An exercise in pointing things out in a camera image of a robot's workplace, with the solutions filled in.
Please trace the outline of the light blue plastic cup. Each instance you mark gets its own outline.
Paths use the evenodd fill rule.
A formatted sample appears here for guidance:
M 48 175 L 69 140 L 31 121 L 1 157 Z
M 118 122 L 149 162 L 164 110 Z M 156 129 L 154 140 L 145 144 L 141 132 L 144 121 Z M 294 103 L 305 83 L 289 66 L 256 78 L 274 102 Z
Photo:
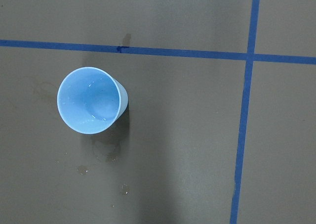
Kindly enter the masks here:
M 124 113 L 127 105 L 128 94 L 124 86 L 95 67 L 70 72 L 57 93 L 57 108 L 62 120 L 81 134 L 105 131 Z

